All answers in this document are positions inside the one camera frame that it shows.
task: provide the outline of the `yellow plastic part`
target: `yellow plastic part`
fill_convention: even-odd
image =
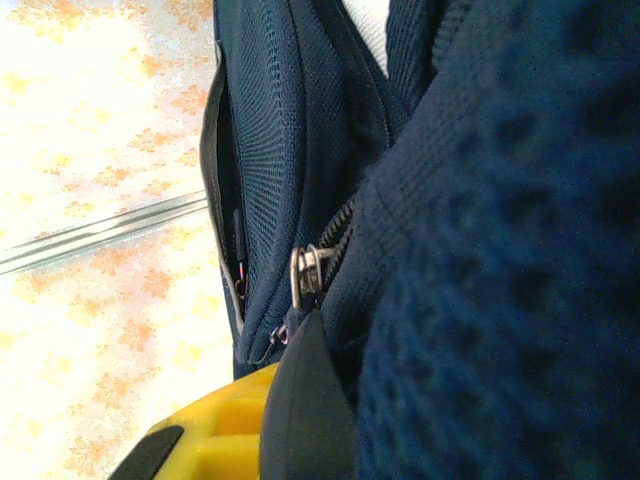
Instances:
[[[277,364],[210,393],[155,425],[184,433],[155,480],[256,480],[262,415]]]

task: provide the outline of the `backpack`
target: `backpack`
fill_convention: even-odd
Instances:
[[[637,5],[391,0],[382,64],[345,5],[215,4],[235,377],[313,318],[361,478],[633,477]]]

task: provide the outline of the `white fabric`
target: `white fabric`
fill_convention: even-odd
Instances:
[[[347,13],[386,77],[387,18],[390,0],[343,0]]]

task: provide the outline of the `floral pattern surface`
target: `floral pattern surface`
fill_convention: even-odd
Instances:
[[[206,212],[0,276],[2,478],[106,479],[153,424],[232,379]]]
[[[0,255],[202,188],[211,1],[3,1],[0,44]]]

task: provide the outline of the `yellow object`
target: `yellow object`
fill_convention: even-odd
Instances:
[[[255,480],[260,428],[277,364],[263,368],[192,403],[155,425],[184,433],[154,480]]]

